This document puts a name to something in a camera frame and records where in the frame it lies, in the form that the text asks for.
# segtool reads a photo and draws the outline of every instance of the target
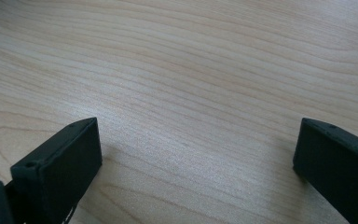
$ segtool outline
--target wood grain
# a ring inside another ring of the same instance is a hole
[[[292,170],[301,118],[358,135],[358,1],[0,1],[0,179],[99,120],[72,223],[345,223]]]

